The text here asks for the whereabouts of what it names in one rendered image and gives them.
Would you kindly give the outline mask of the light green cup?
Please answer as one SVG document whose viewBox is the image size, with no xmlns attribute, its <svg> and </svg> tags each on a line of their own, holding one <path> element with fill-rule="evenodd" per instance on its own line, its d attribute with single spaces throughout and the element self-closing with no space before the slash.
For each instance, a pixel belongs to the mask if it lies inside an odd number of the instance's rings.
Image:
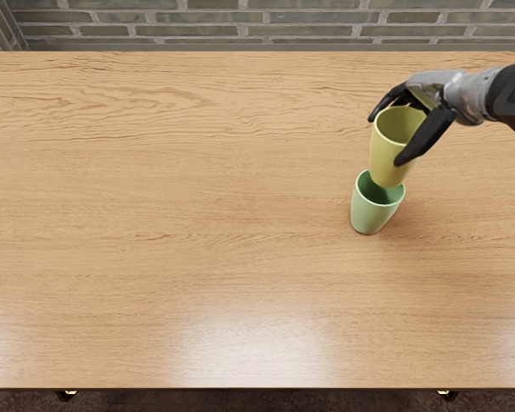
<svg viewBox="0 0 515 412">
<path fill-rule="evenodd" d="M 352 228 L 364 235 L 379 232 L 398 211 L 406 195 L 405 185 L 377 185 L 368 169 L 356 177 L 349 211 Z"/>
</svg>

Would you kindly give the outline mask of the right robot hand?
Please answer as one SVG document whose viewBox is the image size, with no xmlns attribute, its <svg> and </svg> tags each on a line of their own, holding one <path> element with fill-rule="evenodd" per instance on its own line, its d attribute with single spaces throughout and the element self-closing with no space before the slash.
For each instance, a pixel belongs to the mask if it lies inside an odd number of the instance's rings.
<svg viewBox="0 0 515 412">
<path fill-rule="evenodd" d="M 369 114 L 373 122 L 379 113 L 394 106 L 410 106 L 426 114 L 393 165 L 401 167 L 424 155 L 455 122 L 476 126 L 493 121 L 487 110 L 487 95 L 501 68 L 475 74 L 465 70 L 428 70 L 412 74 L 380 100 Z"/>
</svg>

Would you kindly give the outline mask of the yellow-green cup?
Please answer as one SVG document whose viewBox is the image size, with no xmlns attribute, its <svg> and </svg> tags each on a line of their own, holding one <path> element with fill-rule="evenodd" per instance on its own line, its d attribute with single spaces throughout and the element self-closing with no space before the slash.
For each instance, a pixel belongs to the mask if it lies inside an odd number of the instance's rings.
<svg viewBox="0 0 515 412">
<path fill-rule="evenodd" d="M 378 113 L 373 121 L 369 155 L 369 172 L 377 185 L 396 187 L 417 167 L 420 158 L 400 167 L 394 165 L 394 160 L 425 118 L 424 112 L 409 106 L 390 106 Z"/>
</svg>

